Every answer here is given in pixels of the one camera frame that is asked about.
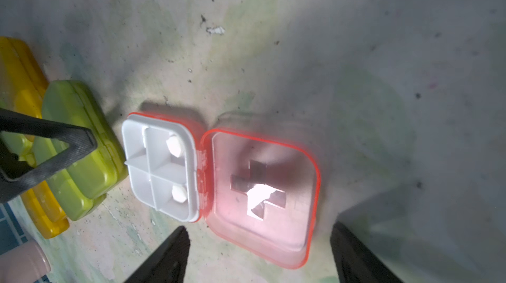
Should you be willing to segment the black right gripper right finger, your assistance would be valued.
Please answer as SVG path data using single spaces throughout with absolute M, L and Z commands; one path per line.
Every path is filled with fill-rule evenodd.
M 342 222 L 333 225 L 330 246 L 340 282 L 402 282 Z

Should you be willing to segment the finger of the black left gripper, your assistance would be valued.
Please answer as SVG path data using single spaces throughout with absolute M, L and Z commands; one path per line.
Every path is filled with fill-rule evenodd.
M 57 139 L 66 150 L 32 168 L 1 144 L 1 202 L 6 203 L 91 154 L 98 143 L 88 128 L 1 109 L 1 131 Z

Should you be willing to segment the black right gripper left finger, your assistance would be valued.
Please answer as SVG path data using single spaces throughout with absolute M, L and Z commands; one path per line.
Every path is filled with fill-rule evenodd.
M 190 247 L 187 229 L 177 227 L 125 282 L 184 282 Z

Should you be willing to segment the green pillbox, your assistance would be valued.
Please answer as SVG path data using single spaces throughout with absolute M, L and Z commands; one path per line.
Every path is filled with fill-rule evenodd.
M 6 131 L 1 132 L 1 139 L 10 152 L 32 166 L 37 166 L 57 154 L 51 139 L 35 137 L 29 140 L 23 134 Z M 47 179 L 46 183 L 63 212 L 72 221 L 90 214 L 107 197 L 105 194 L 96 199 L 84 196 L 66 169 Z
M 53 145 L 58 153 L 76 151 L 67 171 L 85 197 L 102 196 L 128 176 L 125 152 L 86 84 L 52 81 L 43 96 L 42 118 L 72 131 Z

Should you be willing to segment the pink pillbox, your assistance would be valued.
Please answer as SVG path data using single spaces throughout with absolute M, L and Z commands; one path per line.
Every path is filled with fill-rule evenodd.
M 179 222 L 204 219 L 219 237 L 285 269 L 308 260 L 321 185 L 294 143 L 156 113 L 122 124 L 130 186 Z

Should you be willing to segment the small orange pillbox front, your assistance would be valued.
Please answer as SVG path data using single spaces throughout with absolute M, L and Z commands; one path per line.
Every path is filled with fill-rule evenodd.
M 21 199 L 31 221 L 43 238 L 55 238 L 69 229 L 70 224 L 66 218 L 57 222 L 49 219 L 33 190 L 23 193 Z

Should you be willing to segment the pink pencil cup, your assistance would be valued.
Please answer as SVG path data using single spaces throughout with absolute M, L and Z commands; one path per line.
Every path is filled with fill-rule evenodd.
M 50 262 L 35 240 L 1 255 L 1 282 L 35 282 L 50 271 Z

